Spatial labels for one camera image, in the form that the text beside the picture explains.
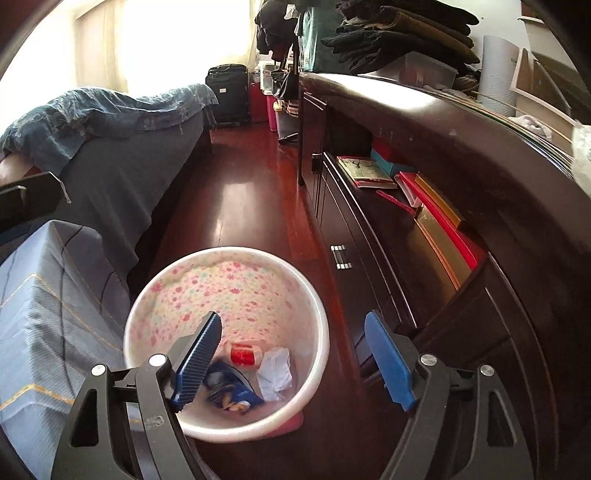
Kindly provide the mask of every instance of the crumpled tissue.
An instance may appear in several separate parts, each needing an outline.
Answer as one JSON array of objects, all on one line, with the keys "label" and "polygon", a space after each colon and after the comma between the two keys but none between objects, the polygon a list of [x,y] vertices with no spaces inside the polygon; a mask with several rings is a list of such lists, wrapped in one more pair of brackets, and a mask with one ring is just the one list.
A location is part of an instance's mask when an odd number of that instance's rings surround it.
[{"label": "crumpled tissue", "polygon": [[265,401],[283,400],[280,392],[291,387],[290,351],[276,347],[266,352],[256,378]]},{"label": "crumpled tissue", "polygon": [[531,115],[510,116],[508,119],[538,135],[538,137],[552,140],[552,130]]}]

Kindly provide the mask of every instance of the pink bin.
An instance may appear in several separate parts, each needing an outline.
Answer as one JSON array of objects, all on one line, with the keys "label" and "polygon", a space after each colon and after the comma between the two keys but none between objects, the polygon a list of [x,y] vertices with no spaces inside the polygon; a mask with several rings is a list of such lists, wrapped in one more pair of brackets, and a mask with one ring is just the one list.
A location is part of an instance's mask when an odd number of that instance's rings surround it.
[{"label": "pink bin", "polygon": [[273,95],[267,95],[267,115],[269,116],[269,128],[272,132],[277,132],[277,118],[275,111],[273,110],[273,104],[275,103],[275,97]]}]

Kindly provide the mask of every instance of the red pen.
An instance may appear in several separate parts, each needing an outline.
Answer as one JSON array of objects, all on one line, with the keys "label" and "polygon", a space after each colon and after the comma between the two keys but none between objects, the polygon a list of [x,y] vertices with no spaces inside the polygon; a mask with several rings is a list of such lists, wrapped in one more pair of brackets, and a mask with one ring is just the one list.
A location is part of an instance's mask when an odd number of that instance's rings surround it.
[{"label": "red pen", "polygon": [[412,213],[413,215],[415,214],[415,209],[414,208],[410,207],[409,205],[403,204],[402,202],[400,202],[399,200],[395,199],[391,195],[388,195],[385,191],[383,191],[383,190],[377,190],[376,193],[378,195],[380,195],[381,197],[384,197],[389,202],[392,202],[394,205],[398,205],[400,208],[406,210],[408,213]]}]

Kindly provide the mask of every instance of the paper roll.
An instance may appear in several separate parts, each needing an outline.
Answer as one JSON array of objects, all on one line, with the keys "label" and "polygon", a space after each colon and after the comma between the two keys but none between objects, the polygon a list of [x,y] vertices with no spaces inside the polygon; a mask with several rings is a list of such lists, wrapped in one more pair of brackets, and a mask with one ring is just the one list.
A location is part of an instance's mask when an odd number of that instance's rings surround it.
[{"label": "paper roll", "polygon": [[484,36],[482,74],[478,89],[482,95],[478,95],[478,101],[485,108],[501,115],[515,116],[514,109],[495,102],[492,98],[515,106],[517,94],[511,91],[511,80],[518,57],[519,48],[510,41],[493,35]]}]

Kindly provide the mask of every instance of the red box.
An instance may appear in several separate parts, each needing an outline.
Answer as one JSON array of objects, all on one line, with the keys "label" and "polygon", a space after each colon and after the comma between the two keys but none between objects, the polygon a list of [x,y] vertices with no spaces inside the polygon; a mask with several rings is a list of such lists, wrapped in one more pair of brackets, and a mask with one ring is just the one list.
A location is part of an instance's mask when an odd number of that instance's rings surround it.
[{"label": "red box", "polygon": [[388,145],[380,137],[374,137],[371,143],[371,148],[378,152],[380,157],[382,157],[385,161],[389,161],[390,163],[403,163],[405,165],[409,165],[409,163],[406,160],[404,160],[402,155],[393,150],[390,147],[390,145]]},{"label": "red box", "polygon": [[269,121],[267,115],[267,98],[258,83],[251,83],[248,88],[248,96],[251,103],[251,119],[253,123],[263,124]]}]

